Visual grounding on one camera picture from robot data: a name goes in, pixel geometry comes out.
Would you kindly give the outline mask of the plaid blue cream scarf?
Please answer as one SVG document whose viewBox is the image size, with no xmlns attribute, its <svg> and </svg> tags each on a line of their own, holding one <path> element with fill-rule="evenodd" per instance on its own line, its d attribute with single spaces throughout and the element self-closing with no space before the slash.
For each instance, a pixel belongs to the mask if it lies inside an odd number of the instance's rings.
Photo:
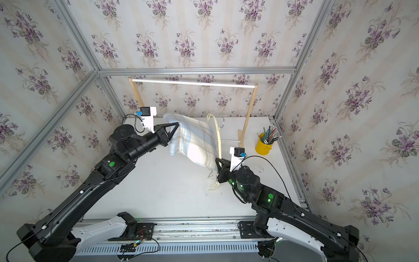
<svg viewBox="0 0 419 262">
<path fill-rule="evenodd" d="M 216 158 L 221 156 L 221 151 L 214 129 L 205 121 L 181 114 L 166 113 L 163 119 L 167 123 L 179 124 L 169 143 L 169 154 L 184 155 L 192 163 L 208 169 L 207 188 L 217 190 L 220 183 L 217 181 Z"/>
</svg>

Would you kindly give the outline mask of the cream wooden clothes hanger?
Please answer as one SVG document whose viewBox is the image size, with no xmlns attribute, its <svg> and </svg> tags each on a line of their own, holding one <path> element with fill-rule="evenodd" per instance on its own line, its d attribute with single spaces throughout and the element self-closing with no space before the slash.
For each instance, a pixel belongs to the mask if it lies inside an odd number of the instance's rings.
<svg viewBox="0 0 419 262">
<path fill-rule="evenodd" d="M 224 121 L 223 121 L 223 124 L 220 126 L 217 118 L 211 113 L 208 113 L 206 118 L 208 122 L 210 121 L 210 119 L 214 121 L 215 128 L 216 128 L 216 136 L 217 136 L 218 158 L 222 158 L 222 140 L 221 140 L 220 130 L 224 127 Z"/>
</svg>

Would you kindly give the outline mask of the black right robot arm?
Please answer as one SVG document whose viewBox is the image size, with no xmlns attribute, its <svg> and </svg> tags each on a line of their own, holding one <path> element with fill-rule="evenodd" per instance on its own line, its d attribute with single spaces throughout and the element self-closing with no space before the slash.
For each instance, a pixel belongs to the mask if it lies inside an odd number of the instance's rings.
<svg viewBox="0 0 419 262">
<path fill-rule="evenodd" d="M 320 255 L 326 262 L 357 262 L 359 230 L 338 226 L 295 204 L 286 195 L 261 183 L 248 166 L 216 158 L 219 183 L 227 182 L 237 199 L 256 212 L 240 228 L 243 238 L 283 239 Z"/>
</svg>

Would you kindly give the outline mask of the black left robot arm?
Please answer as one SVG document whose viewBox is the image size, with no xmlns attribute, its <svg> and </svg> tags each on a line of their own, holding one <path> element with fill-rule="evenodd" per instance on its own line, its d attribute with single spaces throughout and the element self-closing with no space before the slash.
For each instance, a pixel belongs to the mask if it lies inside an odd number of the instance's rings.
<svg viewBox="0 0 419 262">
<path fill-rule="evenodd" d="M 145 135 L 123 124 L 109 137 L 112 150 L 99 161 L 88 178 L 62 204 L 35 224 L 24 224 L 17 235 L 36 262 L 68 262 L 81 251 L 103 241 L 118 238 L 137 222 L 122 212 L 85 228 L 78 221 L 104 195 L 134 170 L 136 161 L 159 145 L 167 146 L 179 123 L 158 124 Z"/>
</svg>

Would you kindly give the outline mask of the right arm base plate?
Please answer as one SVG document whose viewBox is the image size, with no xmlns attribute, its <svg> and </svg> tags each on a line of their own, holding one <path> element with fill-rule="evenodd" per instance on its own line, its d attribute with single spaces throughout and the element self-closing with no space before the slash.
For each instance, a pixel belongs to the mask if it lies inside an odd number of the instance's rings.
<svg viewBox="0 0 419 262">
<path fill-rule="evenodd" d="M 241 239 L 271 239 L 272 236 L 262 229 L 255 229 L 253 221 L 239 221 L 237 227 Z"/>
</svg>

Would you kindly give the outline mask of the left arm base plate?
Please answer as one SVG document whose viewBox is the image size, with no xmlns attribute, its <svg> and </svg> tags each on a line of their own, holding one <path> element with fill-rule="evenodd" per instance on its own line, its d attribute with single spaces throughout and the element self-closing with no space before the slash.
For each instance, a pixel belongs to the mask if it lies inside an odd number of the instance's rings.
<svg viewBox="0 0 419 262">
<path fill-rule="evenodd" d="M 152 240 L 154 228 L 154 223 L 137 223 L 135 226 L 128 226 L 121 236 L 108 241 Z"/>
</svg>

